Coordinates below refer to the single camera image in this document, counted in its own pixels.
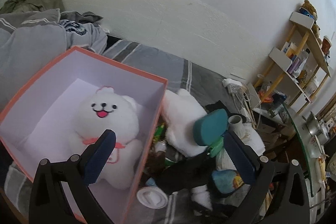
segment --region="white bottle cap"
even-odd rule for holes
[[[167,195],[160,188],[154,186],[141,188],[137,192],[136,198],[142,205],[151,209],[160,209],[168,204]]]

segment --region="red collar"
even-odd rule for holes
[[[98,138],[84,139],[82,141],[82,143],[85,144],[85,145],[89,145],[89,144],[95,143],[97,140],[98,140]],[[125,146],[122,145],[121,143],[117,142],[117,143],[115,143],[115,148],[122,149],[122,148],[125,148]]]

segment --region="pink box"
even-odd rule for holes
[[[118,190],[105,180],[90,185],[111,220],[123,223],[146,163],[167,83],[167,79],[74,47],[47,64],[12,98],[0,113],[0,139],[33,181],[41,159],[65,161],[72,155],[68,133],[74,130],[73,116],[86,96],[112,86],[115,93],[134,98],[140,125],[137,138],[144,149],[132,186]],[[76,217],[84,221],[68,185],[63,187]]]

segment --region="paper cup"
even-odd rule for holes
[[[228,119],[229,129],[237,134],[241,139],[245,136],[246,131],[243,125],[243,119],[239,115],[233,115]]]

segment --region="white fur toy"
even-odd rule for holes
[[[206,115],[206,111],[185,89],[177,94],[166,90],[162,102],[162,116],[168,128],[166,140],[186,157],[196,156],[207,148],[194,140],[194,123]]]
[[[70,134],[73,153],[81,154],[106,130],[115,132],[117,143],[98,179],[105,179],[117,189],[127,189],[134,177],[134,164],[142,152],[142,143],[135,139],[139,132],[137,104],[128,96],[103,87],[79,105],[75,117],[76,132]]]

